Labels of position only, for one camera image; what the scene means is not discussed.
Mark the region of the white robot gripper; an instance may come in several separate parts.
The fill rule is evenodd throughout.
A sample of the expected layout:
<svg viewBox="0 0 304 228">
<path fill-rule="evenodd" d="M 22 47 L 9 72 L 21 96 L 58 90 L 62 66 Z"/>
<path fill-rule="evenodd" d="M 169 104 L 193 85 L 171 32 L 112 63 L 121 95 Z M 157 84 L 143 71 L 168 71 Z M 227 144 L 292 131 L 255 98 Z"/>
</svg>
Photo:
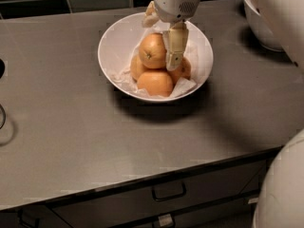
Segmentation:
<svg viewBox="0 0 304 228">
<path fill-rule="evenodd" d="M 173 71 L 180 66 L 188 41 L 189 30 L 181 21 L 194 16 L 200 0 L 153 1 L 146 8 L 142 26 L 151 28 L 160 19 L 165 23 L 175 24 L 162 34 L 166 48 L 166 69 Z"/>
</svg>

